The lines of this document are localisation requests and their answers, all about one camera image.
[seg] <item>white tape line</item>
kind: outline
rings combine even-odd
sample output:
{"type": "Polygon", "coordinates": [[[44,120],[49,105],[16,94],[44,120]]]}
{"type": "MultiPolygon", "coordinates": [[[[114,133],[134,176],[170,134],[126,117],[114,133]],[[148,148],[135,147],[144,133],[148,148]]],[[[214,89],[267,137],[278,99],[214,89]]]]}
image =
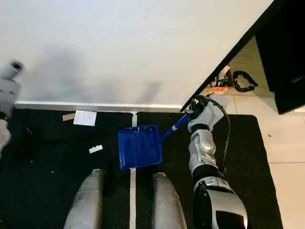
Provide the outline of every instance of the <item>white tape line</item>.
{"type": "MultiPolygon", "coordinates": [[[[137,126],[137,114],[132,116],[132,126],[137,126]]],[[[135,190],[136,189],[136,169],[130,170],[130,218],[129,229],[135,229],[136,207],[135,207],[135,190]]]]}

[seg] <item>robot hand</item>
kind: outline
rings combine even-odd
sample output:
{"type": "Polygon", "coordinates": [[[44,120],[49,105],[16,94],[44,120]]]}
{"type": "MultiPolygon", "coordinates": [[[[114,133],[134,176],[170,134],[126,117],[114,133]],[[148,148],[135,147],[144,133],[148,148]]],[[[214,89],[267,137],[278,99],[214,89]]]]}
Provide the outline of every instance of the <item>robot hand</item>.
{"type": "Polygon", "coordinates": [[[200,95],[196,99],[198,103],[193,100],[190,106],[192,115],[188,124],[192,134],[189,167],[195,192],[194,226],[197,229],[246,229],[248,218],[244,204],[224,178],[224,163],[220,170],[214,157],[216,146],[211,130],[223,115],[227,117],[224,109],[228,101],[215,94],[207,98],[200,95]]]}
{"type": "Polygon", "coordinates": [[[0,158],[3,147],[10,140],[7,120],[16,101],[20,85],[13,78],[22,71],[23,65],[12,61],[0,71],[0,158]]]}

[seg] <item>paper scrap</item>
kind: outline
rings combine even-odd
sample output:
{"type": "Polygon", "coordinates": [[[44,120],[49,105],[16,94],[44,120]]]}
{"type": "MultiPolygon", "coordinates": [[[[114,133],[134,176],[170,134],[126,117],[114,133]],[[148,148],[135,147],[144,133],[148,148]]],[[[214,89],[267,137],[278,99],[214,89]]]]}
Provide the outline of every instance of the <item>paper scrap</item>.
{"type": "Polygon", "coordinates": [[[95,126],[96,112],[76,111],[73,124],[95,126]]]}
{"type": "Polygon", "coordinates": [[[75,118],[75,113],[72,113],[72,114],[65,114],[62,116],[62,121],[68,121],[68,120],[71,120],[71,119],[74,119],[75,118]]]}
{"type": "Polygon", "coordinates": [[[89,149],[89,153],[94,153],[96,151],[99,151],[99,150],[102,150],[103,149],[103,146],[102,145],[99,145],[99,146],[94,146],[92,147],[91,149],[89,149]]]}

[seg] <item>black mat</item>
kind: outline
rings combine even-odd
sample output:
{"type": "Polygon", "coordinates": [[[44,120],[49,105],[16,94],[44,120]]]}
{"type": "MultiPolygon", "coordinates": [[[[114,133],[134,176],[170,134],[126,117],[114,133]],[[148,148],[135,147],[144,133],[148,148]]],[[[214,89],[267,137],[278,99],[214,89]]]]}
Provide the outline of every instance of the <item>black mat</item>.
{"type": "Polygon", "coordinates": [[[69,113],[15,110],[2,152],[1,215],[16,229],[63,228],[79,186],[103,168],[112,187],[103,199],[103,228],[129,228],[130,172],[119,169],[117,131],[131,126],[132,114],[98,113],[91,127],[63,122],[69,113]],[[100,144],[102,151],[89,154],[100,144]]]}
{"type": "MultiPolygon", "coordinates": [[[[138,125],[157,124],[163,134],[182,114],[138,113],[138,125]]],[[[227,180],[242,199],[254,229],[282,229],[275,187],[267,162],[266,151],[257,119],[252,115],[230,115],[231,138],[226,158],[227,180]]],[[[220,159],[226,139],[226,122],[221,120],[213,130],[220,159]]],[[[193,182],[189,171],[188,145],[190,134],[186,127],[163,143],[163,163],[137,169],[136,226],[150,229],[153,200],[152,174],[164,172],[173,182],[183,207],[188,229],[193,229],[193,182]]]]}

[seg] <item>blue handle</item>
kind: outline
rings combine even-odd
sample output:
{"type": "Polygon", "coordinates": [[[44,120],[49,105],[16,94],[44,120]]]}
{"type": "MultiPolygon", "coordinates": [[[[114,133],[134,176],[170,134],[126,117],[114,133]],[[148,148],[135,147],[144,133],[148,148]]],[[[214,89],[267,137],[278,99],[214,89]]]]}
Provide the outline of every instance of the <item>blue handle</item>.
{"type": "Polygon", "coordinates": [[[161,138],[160,142],[164,141],[169,135],[171,135],[175,130],[177,130],[180,126],[188,122],[190,119],[189,114],[185,114],[175,125],[171,127],[161,138]]]}

